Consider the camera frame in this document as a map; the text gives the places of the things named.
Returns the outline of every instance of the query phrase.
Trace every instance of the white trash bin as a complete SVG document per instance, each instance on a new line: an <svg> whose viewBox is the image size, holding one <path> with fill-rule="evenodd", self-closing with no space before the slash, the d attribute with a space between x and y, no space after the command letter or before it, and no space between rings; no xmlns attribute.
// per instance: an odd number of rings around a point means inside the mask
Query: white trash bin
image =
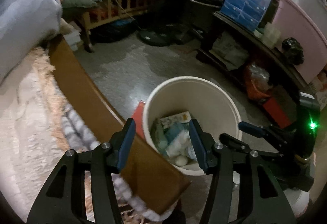
<svg viewBox="0 0 327 224"><path fill-rule="evenodd" d="M242 139L242 131L237 126L241 121L240 114L226 92L202 78L181 76L157 86L150 94L143 111L145 139L157 152L150 135L154 121L184 111L189 111L202 130L210 133L215 141L218 141L222 133ZM204 175L195 161L183 167L175 167L186 175Z"/></svg>

